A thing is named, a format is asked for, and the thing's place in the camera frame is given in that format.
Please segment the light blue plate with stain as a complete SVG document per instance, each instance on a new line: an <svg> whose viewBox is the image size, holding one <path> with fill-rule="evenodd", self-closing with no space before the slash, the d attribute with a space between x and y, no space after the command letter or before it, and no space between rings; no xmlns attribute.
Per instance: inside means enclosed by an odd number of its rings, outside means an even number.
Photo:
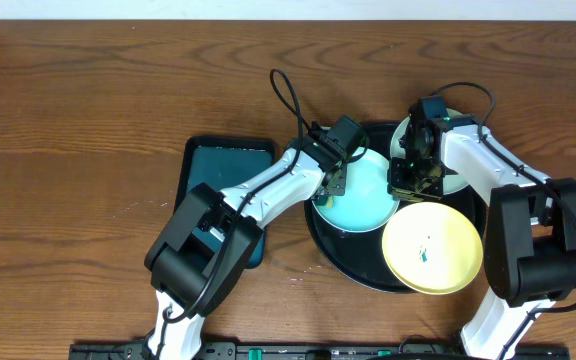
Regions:
<svg viewBox="0 0 576 360"><path fill-rule="evenodd" d="M378 152L359 147L362 157L346 168L345 192L332 196L315 211L333 227L351 233L375 230L389 221L399 207L399 199L387 190L389 161Z"/></svg>

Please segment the yellow plate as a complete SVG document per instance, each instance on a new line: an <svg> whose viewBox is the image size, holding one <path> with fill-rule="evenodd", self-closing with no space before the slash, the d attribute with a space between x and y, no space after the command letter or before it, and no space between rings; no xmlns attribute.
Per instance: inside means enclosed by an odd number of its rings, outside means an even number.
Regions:
<svg viewBox="0 0 576 360"><path fill-rule="evenodd" d="M384 228L381 246L395 277L430 295L451 294L468 286L483 259L482 240L471 221L435 202L397 211Z"/></svg>

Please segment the yellow green sponge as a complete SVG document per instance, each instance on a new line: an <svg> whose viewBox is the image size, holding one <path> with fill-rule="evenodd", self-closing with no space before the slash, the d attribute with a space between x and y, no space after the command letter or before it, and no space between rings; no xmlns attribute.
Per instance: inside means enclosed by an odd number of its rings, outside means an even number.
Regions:
<svg viewBox="0 0 576 360"><path fill-rule="evenodd" d="M316 199L313 200L313 202L317 207L332 208L334 205L334 197L333 196L318 196Z"/></svg>

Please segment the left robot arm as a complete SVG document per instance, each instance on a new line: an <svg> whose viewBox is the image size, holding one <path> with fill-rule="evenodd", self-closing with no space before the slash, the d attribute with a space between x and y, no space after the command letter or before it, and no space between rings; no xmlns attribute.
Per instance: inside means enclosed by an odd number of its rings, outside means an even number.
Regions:
<svg viewBox="0 0 576 360"><path fill-rule="evenodd" d="M239 281L265 227L330 187L354 146L292 145L271 167L222 190L205 183L183 199L145 256L158 315L147 342L156 359L191 359L205 318Z"/></svg>

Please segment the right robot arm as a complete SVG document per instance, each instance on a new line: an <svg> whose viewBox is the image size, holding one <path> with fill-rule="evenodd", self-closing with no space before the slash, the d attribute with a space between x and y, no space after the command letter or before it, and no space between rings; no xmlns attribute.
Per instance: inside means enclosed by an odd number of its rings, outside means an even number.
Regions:
<svg viewBox="0 0 576 360"><path fill-rule="evenodd" d="M576 180L554 180L521 163L473 115L411 115L393 159L389 184L407 201L387 223L384 259L422 293L452 293L483 271L489 287L461 329L466 355L513 356L546 313L568 313L576 289ZM440 203L455 172L488 209L484 233Z"/></svg>

